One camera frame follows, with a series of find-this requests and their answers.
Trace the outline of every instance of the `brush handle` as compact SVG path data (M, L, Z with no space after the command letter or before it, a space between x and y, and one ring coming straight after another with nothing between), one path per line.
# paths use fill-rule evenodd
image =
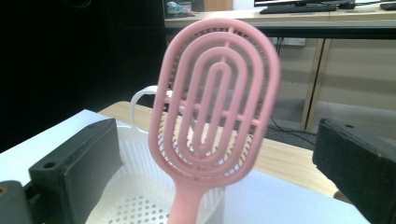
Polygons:
M184 181L175 181L176 197L172 205L168 224L193 224L196 223L199 205L208 189L192 185Z

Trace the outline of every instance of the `computer monitor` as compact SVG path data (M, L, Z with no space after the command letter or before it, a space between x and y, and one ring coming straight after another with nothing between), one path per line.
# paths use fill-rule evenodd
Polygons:
M279 5L293 5L297 7L306 6L306 4L335 4L345 3L342 0L254 0L254 7L269 7L269 6L279 6Z

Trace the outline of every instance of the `keyboard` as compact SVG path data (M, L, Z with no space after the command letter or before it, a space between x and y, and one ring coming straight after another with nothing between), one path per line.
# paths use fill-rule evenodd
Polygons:
M304 13L304 12L324 12L335 11L336 5L314 5L314 6L270 6L260 11L260 14L279 14L279 13Z

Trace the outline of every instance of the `white plastic basket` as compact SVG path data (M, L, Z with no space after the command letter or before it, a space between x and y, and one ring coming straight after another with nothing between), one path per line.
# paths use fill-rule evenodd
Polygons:
M175 185L151 158L148 134L134 123L134 105L144 94L155 94L149 87L132 99L132 126L118 127L120 156L124 163L107 184L87 224L166 223L175 197ZM222 223L224 189L212 189L201 200L197 223Z

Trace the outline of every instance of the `brush head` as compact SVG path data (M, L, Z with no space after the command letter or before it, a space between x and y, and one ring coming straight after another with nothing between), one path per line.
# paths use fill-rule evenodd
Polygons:
M279 80L276 50L253 26L207 19L186 27L163 60L148 134L154 160L197 185L239 180L256 160Z

